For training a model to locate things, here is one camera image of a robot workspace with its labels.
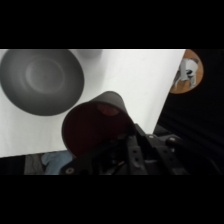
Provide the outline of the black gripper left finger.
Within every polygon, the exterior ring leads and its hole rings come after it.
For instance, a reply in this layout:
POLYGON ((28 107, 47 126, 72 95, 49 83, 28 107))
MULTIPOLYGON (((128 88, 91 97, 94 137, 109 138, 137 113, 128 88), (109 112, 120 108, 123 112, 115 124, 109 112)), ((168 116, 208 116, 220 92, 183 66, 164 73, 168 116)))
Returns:
POLYGON ((64 165, 60 175, 125 175, 127 168, 127 137, 104 141, 85 154, 64 165))

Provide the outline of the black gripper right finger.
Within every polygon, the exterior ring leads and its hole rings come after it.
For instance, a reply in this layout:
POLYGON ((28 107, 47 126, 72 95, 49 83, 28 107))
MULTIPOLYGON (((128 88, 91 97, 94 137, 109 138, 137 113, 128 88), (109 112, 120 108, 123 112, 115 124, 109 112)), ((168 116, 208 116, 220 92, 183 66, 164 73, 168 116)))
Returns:
POLYGON ((135 125, 136 134, 126 140, 129 175, 187 175, 188 172, 157 136, 146 134, 135 125))

